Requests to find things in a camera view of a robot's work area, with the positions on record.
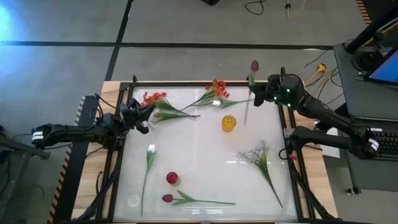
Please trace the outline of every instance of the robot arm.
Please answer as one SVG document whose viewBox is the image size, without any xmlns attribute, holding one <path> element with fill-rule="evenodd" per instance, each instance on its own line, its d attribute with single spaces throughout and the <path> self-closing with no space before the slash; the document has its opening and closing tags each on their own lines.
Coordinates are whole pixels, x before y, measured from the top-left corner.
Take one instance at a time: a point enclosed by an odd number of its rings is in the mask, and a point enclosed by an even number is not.
<svg viewBox="0 0 398 224">
<path fill-rule="evenodd" d="M 115 114 L 107 113 L 100 116 L 90 127 L 45 124 L 32 130 L 32 144 L 39 149 L 52 146 L 59 142 L 98 142 L 109 149 L 114 146 L 118 136 L 127 134 L 130 129 L 137 129 L 142 134 L 149 132 L 142 125 L 148 121 L 155 106 L 141 106 L 135 99 L 130 105 L 119 106 L 123 119 Z"/>
<path fill-rule="evenodd" d="M 304 144 L 314 142 L 350 150 L 360 159 L 370 159 L 377 155 L 379 144 L 368 127 L 357 125 L 350 119 L 334 113 L 327 105 L 305 91 L 300 77 L 286 74 L 284 68 L 281 69 L 280 75 L 271 75 L 267 85 L 250 88 L 256 95 L 254 106 L 260 106 L 264 101 L 286 105 L 302 116 L 324 121 L 349 136 L 330 136 L 298 127 L 289 139 L 291 150 L 301 150 Z"/>
</svg>

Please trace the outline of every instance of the gray floor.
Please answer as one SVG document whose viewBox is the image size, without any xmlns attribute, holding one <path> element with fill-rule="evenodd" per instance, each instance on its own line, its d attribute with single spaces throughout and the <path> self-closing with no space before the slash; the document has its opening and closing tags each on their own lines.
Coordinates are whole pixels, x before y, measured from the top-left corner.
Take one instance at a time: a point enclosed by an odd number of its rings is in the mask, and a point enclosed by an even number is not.
<svg viewBox="0 0 398 224">
<path fill-rule="evenodd" d="M 291 1 L 287 20 L 285 2 L 268 0 L 262 16 L 244 9 L 249 1 L 221 0 L 210 7 L 199 0 L 135 0 L 124 42 L 193 42 L 234 44 L 332 45 L 354 38 L 364 22 L 354 0 L 308 0 L 300 17 L 301 1 Z M 0 1 L 0 40 L 114 42 L 127 0 Z M 112 47 L 0 46 L 0 124 L 7 134 L 29 133 L 45 123 L 73 124 L 81 96 L 101 90 Z M 317 58 L 320 50 L 137 49 L 122 48 L 112 80 L 225 80 L 245 79 L 252 60 L 260 63 L 259 79 L 284 66 L 297 73 Z M 318 63 L 335 68 L 327 52 Z M 320 97 L 334 99 L 341 89 L 328 83 Z M 330 106 L 344 102 L 338 98 Z M 29 143 L 29 138 L 21 137 Z M 47 220 L 65 149 L 54 150 L 47 161 L 33 158 L 22 176 L 4 220 Z M 347 197 L 347 169 L 341 161 L 326 160 L 333 195 L 341 218 L 396 223 L 391 212 L 397 195 L 367 190 Z"/>
</svg>

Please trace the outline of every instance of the screen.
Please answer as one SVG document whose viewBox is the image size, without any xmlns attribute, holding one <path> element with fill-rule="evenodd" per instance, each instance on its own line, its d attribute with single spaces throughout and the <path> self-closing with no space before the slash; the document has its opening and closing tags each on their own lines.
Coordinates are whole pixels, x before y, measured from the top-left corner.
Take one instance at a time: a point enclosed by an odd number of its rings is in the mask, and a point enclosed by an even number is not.
<svg viewBox="0 0 398 224">
<path fill-rule="evenodd" d="M 398 83 L 398 51 L 395 51 L 369 78 Z"/>
</svg>

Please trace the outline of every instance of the red cup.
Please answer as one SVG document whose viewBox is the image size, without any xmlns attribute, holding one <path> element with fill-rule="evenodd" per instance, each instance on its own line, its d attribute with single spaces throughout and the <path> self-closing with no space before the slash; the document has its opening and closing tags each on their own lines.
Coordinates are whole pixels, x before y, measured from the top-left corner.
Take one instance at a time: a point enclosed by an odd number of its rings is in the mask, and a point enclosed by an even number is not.
<svg viewBox="0 0 398 224">
<path fill-rule="evenodd" d="M 178 181 L 178 175 L 175 172 L 169 172 L 166 176 L 166 180 L 169 184 L 175 184 Z"/>
</svg>

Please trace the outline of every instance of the keyboard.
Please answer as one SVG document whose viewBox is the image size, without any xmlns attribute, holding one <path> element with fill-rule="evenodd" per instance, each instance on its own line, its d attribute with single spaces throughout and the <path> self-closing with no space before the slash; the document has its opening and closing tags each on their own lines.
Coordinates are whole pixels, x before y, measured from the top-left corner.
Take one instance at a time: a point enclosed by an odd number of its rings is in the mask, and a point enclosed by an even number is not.
<svg viewBox="0 0 398 224">
<path fill-rule="evenodd" d="M 380 157 L 398 158 L 398 133 L 373 131 L 380 143 L 377 152 Z"/>
</svg>

